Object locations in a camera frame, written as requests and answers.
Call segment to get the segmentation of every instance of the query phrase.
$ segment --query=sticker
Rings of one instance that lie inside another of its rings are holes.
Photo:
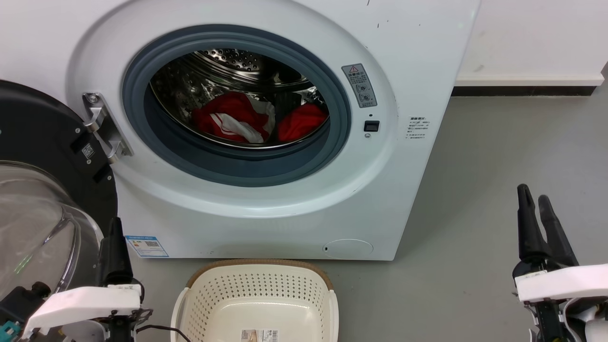
[[[86,159],[90,159],[95,154],[95,150],[91,144],[86,144],[86,146],[82,149],[82,154],[85,155]]]
[[[410,116],[407,125],[406,139],[424,139],[429,130],[430,121],[423,116]]]
[[[363,64],[345,65],[342,71],[348,78],[350,86],[353,87],[354,95],[357,97],[360,108],[377,106],[376,94],[371,87],[370,80],[363,68]]]
[[[241,342],[278,342],[278,330],[241,330]]]
[[[141,290],[141,285],[139,284],[120,284],[120,285],[108,285],[108,288],[120,288],[122,290]]]
[[[140,257],[168,257],[155,236],[125,236]]]

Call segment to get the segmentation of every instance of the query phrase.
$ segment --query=white cloth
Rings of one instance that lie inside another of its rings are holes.
[[[249,101],[251,102],[252,107],[255,112],[258,114],[268,115],[268,121],[266,125],[264,125],[264,131],[267,131],[268,134],[272,133],[274,129],[275,120],[274,120],[274,106],[270,102],[262,102],[251,97],[247,96]],[[244,137],[248,142],[253,144],[261,144],[264,142],[264,138],[262,138],[262,134],[256,131],[251,125],[247,122],[238,121],[232,116],[226,113],[212,113],[211,118],[220,127],[222,133],[226,135],[240,135]]]

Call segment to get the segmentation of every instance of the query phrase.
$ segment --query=metal hinge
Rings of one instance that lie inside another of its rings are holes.
[[[112,120],[103,96],[98,92],[86,92],[82,94],[82,101],[85,103],[88,116],[85,127],[102,143],[103,151],[110,163],[118,161],[121,156],[132,156],[133,153],[125,138]]]

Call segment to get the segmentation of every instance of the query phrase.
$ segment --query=gray floor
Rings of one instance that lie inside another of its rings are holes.
[[[608,84],[591,98],[452,99],[395,261],[314,262],[336,286],[340,340],[527,341],[511,294],[516,186],[549,195],[582,264],[608,262],[607,128]],[[156,324],[209,262],[132,258]]]

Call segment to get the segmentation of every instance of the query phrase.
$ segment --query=laundry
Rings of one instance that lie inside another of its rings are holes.
[[[314,104],[306,103],[291,111],[278,124],[278,140],[294,141],[323,124],[327,114]],[[206,106],[192,111],[198,130],[220,138],[261,144],[275,127],[274,106],[257,101],[240,92],[228,92]]]
[[[283,142],[298,140],[321,126],[325,119],[327,114],[316,105],[312,103],[301,105],[278,123],[278,140]]]
[[[192,122],[199,131],[220,138],[261,144],[274,129],[274,106],[232,91],[193,110]]]

